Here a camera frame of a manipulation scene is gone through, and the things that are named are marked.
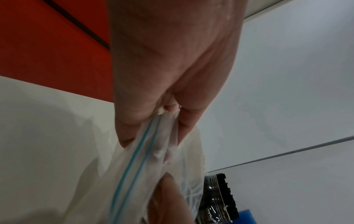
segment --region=blue sponge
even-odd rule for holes
[[[250,210],[244,210],[239,212],[239,219],[232,221],[232,224],[256,224]]]

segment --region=ziplock seal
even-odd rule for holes
[[[132,158],[131,158],[128,166],[127,166],[127,168],[125,169],[125,171],[123,173],[122,179],[120,180],[120,182],[119,182],[119,184],[117,186],[117,189],[116,189],[116,191],[114,193],[114,196],[113,196],[113,199],[112,199],[112,203],[111,203],[110,215],[109,215],[109,218],[108,218],[109,222],[108,223],[111,223],[111,224],[119,223],[119,220],[120,220],[121,215],[122,215],[122,213],[124,211],[125,205],[126,205],[128,199],[129,199],[130,195],[131,195],[132,190],[134,189],[136,180],[138,179],[139,174],[141,173],[142,168],[145,166],[146,161],[147,161],[147,159],[148,159],[148,157],[149,157],[149,155],[150,155],[150,153],[151,153],[151,151],[153,149],[153,146],[154,146],[154,143],[155,143],[155,139],[156,139],[156,135],[157,135],[157,131],[159,129],[160,122],[161,122],[161,116],[159,116],[159,118],[158,118],[157,125],[156,125],[155,131],[154,131],[153,136],[152,136],[152,140],[151,140],[151,142],[149,144],[148,149],[145,152],[144,158],[143,158],[142,162],[140,163],[137,172],[135,173],[135,176],[134,176],[134,178],[132,180],[132,183],[130,184],[126,195],[124,196],[122,204],[119,206],[119,209],[116,212],[116,215],[114,215],[114,208],[116,207],[117,198],[118,198],[118,196],[120,194],[120,191],[122,189],[123,183],[124,183],[124,181],[126,179],[126,176],[128,175],[128,173],[129,173],[129,171],[131,169],[131,166],[134,163],[134,160],[136,159],[139,151],[141,150],[143,143],[145,142],[145,139],[146,139],[146,137],[147,137],[147,135],[148,135],[148,133],[149,133],[149,131],[151,129],[151,126],[152,126],[154,118],[155,118],[155,116],[149,122],[149,125],[148,125],[148,127],[147,127],[147,129],[146,129],[141,141],[139,142],[138,147],[136,148],[136,150],[135,150],[135,152],[134,152],[134,154],[133,154],[133,156],[132,156]]]

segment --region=red surface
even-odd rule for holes
[[[0,1],[0,30],[0,75],[113,101],[109,50],[44,1]]]
[[[108,15],[105,0],[54,0],[73,17],[87,26],[107,43]]]

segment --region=clear plastic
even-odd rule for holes
[[[204,155],[196,131],[177,147],[177,115],[163,112],[143,123],[135,141],[113,155],[107,171],[65,216],[64,223],[139,224],[166,172],[181,187],[196,217],[203,193]]]

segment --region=hand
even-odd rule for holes
[[[194,224],[186,200],[168,173],[156,186],[147,212],[150,224]]]
[[[155,109],[180,105],[180,143],[229,75],[247,0],[107,4],[119,142],[126,147]]]

